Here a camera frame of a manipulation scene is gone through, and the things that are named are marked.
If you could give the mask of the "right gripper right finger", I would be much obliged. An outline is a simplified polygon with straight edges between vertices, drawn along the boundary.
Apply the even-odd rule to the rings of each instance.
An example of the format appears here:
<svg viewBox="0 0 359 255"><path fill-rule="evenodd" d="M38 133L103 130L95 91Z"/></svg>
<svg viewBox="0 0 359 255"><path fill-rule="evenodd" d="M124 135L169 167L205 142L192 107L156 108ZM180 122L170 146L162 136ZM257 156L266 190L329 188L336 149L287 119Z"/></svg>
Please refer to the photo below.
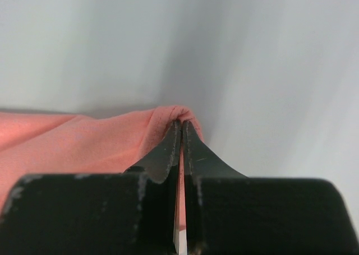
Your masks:
<svg viewBox="0 0 359 255"><path fill-rule="evenodd" d="M237 183L247 177L203 143L192 122L184 122L182 136L187 251L232 254Z"/></svg>

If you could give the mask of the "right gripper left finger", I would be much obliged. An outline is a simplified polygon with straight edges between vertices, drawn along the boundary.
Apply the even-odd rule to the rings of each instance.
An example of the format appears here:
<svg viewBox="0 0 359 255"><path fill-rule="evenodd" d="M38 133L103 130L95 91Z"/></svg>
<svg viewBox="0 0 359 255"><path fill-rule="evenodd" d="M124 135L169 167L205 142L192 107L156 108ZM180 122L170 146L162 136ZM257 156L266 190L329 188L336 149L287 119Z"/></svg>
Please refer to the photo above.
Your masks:
<svg viewBox="0 0 359 255"><path fill-rule="evenodd" d="M127 173L139 173L141 219L135 254L178 254L181 122L172 121L163 139Z"/></svg>

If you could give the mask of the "pink t shirt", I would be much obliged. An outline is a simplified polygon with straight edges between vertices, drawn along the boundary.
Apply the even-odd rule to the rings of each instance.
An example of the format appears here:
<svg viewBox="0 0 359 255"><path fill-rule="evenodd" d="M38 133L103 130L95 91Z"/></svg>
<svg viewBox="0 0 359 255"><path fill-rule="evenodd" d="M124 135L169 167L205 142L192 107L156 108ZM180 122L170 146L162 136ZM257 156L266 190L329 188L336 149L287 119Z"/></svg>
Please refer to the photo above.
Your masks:
<svg viewBox="0 0 359 255"><path fill-rule="evenodd" d="M189 108L160 106L115 117L1 113L1 201L31 173L121 173L164 137L174 120L190 121Z"/></svg>

